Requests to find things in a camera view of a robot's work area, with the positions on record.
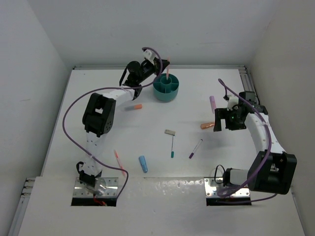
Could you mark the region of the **pink pen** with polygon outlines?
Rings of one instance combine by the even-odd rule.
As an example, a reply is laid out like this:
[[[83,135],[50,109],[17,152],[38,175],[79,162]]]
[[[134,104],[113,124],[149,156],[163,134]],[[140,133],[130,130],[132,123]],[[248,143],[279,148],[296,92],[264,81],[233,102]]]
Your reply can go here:
[[[166,68],[166,79],[169,79],[169,65],[170,65],[170,57],[167,58],[168,66]]]
[[[122,169],[121,172],[122,172],[123,176],[126,177],[126,172],[124,171],[123,165],[122,165],[122,163],[120,161],[120,158],[119,158],[118,153],[116,152],[116,150],[114,150],[114,155],[115,155],[115,158],[116,158],[116,160],[118,162],[118,165],[119,165],[120,169]]]

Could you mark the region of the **orange capped grey marker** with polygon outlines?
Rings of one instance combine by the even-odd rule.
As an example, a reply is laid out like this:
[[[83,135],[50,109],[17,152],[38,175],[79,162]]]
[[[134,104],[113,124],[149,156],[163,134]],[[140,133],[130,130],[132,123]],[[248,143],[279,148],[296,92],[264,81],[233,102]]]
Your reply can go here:
[[[142,104],[124,107],[125,111],[133,111],[133,110],[140,110],[140,109],[142,109]]]

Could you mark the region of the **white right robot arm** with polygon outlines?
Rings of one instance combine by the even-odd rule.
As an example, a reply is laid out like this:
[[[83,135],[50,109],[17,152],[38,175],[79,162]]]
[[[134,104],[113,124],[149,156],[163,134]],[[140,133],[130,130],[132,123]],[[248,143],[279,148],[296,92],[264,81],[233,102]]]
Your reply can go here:
[[[251,91],[225,95],[224,99],[227,107],[215,109],[214,131],[222,130],[222,120],[230,131],[249,130],[257,155],[248,170],[228,168],[224,171],[219,196],[228,197],[241,187],[256,192],[287,194],[297,159],[278,142],[266,107],[256,102],[255,93]]]

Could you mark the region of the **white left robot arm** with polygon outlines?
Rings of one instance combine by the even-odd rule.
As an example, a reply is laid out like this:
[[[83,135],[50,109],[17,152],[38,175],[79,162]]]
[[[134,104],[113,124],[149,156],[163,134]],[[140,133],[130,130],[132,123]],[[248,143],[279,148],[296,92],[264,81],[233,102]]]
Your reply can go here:
[[[83,114],[83,125],[87,134],[86,150],[90,160],[81,162],[77,166],[79,179],[91,187],[101,177],[101,165],[93,157],[98,157],[107,133],[114,123],[115,109],[129,101],[136,99],[142,90],[141,83],[151,75],[160,75],[170,64],[166,59],[153,61],[145,59],[142,63],[131,61],[127,64],[120,78],[119,85],[124,89],[116,89],[104,94],[92,93]]]

